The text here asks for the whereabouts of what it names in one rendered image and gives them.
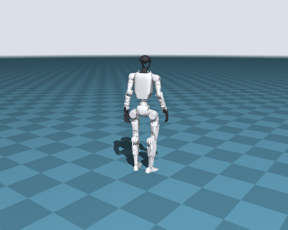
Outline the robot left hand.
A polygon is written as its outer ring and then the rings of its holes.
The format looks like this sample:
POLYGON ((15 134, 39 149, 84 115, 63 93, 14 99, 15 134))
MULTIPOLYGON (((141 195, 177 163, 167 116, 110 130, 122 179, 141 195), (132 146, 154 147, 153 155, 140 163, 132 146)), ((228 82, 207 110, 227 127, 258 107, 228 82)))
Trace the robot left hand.
MULTIPOLYGON (((126 122, 126 123, 130 123, 131 121, 129 120, 129 110, 126 110, 126 107, 124 107, 124 121, 126 122)), ((132 118, 130 118, 130 119, 132 119, 132 118)))

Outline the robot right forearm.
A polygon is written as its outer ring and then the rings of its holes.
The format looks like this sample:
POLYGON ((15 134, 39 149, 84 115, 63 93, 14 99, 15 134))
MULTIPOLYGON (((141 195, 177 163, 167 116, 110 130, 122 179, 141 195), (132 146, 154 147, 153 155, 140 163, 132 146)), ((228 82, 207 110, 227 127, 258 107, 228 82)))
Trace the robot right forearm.
POLYGON ((160 95, 161 95, 161 98, 159 98, 158 101, 160 103, 162 111, 163 111, 163 109, 166 109, 166 111, 167 111, 167 107, 166 107, 166 104, 165 104, 165 101, 164 101, 163 93, 161 92, 160 95))

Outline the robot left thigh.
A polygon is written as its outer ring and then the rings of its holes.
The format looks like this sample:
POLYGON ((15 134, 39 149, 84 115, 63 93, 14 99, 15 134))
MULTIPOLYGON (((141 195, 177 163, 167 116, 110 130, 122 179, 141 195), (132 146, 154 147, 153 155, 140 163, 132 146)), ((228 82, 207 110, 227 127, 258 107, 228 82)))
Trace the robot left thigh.
POLYGON ((132 125, 132 134, 133 134, 133 143, 139 144, 139 124, 140 124, 140 116, 137 115, 137 109, 132 109, 129 113, 132 125))

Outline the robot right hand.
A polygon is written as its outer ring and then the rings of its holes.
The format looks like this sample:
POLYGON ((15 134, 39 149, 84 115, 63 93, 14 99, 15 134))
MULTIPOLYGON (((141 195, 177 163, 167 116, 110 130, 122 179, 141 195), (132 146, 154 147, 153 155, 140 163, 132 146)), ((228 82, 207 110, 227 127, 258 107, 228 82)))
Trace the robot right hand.
POLYGON ((166 109, 163 109, 163 113, 165 113, 165 115, 166 115, 165 122, 167 122, 168 121, 168 110, 166 111, 166 109))

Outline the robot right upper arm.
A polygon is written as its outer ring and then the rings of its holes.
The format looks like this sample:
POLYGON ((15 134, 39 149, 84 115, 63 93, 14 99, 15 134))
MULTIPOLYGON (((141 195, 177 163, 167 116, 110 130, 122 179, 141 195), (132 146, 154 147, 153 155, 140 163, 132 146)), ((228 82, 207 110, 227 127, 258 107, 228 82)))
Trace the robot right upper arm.
POLYGON ((159 75, 152 74, 152 80, 155 82, 156 97, 161 98, 161 78, 159 75))

